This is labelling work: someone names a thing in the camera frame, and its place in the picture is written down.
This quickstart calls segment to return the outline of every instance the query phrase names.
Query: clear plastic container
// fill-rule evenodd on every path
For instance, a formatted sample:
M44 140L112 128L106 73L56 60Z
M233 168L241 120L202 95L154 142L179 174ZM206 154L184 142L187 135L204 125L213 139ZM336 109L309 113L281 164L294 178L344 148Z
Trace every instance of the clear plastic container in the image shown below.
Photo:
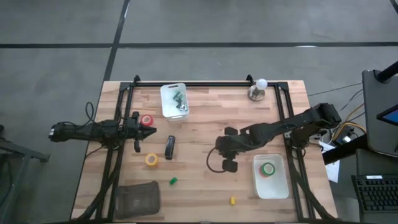
M180 94L185 110L177 108L178 102L174 100L176 94ZM189 107L187 98L187 87L184 83L164 85L160 88L162 98L162 113L168 121L179 121L188 118Z
M264 177L260 167L269 162L275 167L274 174ZM289 196L284 160L278 154L255 155L253 159L253 179L257 196L261 199L282 199Z

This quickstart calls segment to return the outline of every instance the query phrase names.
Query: black keyboard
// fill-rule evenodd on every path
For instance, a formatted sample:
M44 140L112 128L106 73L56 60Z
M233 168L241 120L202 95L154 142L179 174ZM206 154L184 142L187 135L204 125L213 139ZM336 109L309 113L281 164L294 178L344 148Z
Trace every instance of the black keyboard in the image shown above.
M364 213L398 213L398 175L352 176Z

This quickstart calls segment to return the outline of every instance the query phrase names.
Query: concrete floor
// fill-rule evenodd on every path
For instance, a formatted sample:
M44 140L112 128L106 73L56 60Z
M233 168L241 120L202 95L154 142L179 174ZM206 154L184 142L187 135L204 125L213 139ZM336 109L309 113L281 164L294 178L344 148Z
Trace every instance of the concrete floor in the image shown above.
M112 43L123 0L0 0L0 44ZM398 14L388 0L132 0L121 42L386 42L398 41ZM86 121L98 101L110 49L0 49L0 124L5 137L50 153L33 161L19 196L19 222L68 220L86 142L52 143L58 121ZM119 49L111 80L305 80L309 95L361 81L383 69L398 47ZM361 86L310 97L340 109ZM362 103L357 98L340 115ZM356 120L365 125L364 117ZM358 221L349 175L341 163L332 183L339 217Z

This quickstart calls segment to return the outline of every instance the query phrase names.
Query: wooden table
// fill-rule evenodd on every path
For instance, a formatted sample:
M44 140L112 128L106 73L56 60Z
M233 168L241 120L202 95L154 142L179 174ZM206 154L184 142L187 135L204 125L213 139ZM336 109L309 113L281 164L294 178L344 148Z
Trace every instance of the wooden table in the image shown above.
M302 113L310 107L304 82L288 81L288 83L294 113ZM97 121L113 119L119 84L120 82L104 83L98 103ZM185 121L170 123L162 116L160 88L134 88L131 111L151 114L157 132L144 140L141 144L141 153L135 153L133 140L127 140L119 185L158 181L161 209L155 215L114 221L297 221L282 135L275 137L265 147L238 155L237 173L216 174L206 167L206 156L214 147L216 137L223 135L225 127L240 129L254 123L273 123L279 120L273 88L266 90L266 99L260 102L249 100L247 90L243 87L187 88L190 115ZM165 144L169 135L176 137L172 161L164 158ZM98 143L91 142L87 153L99 146ZM310 188L328 212L336 217L335 203L320 149L312 146L306 150L304 159ZM156 153L159 157L157 167L148 167L144 162L145 155L150 152ZM262 200L256 196L252 176L252 160L256 154L280 154L284 158L290 192L288 198ZM98 193L105 157L106 150L103 149L86 159L72 218L82 214ZM213 153L210 157L210 166L220 170L222 160L221 156ZM169 185L173 177L178 178L178 182ZM303 193L300 193L305 210L305 199ZM229 204L230 196L236 198L236 205ZM104 211L108 210L107 204L104 206Z

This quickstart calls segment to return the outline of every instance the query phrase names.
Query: green ring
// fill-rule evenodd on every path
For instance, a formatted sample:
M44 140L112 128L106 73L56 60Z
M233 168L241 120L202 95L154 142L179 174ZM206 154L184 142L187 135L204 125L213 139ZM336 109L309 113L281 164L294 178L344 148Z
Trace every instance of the green ring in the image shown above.
M270 165L272 167L272 172L271 173L267 173L265 171L264 168L265 168L266 165ZM275 174L275 166L272 165L270 162L266 162L265 164L261 165L261 172L262 172L262 174L267 175L267 176L273 175L273 174Z

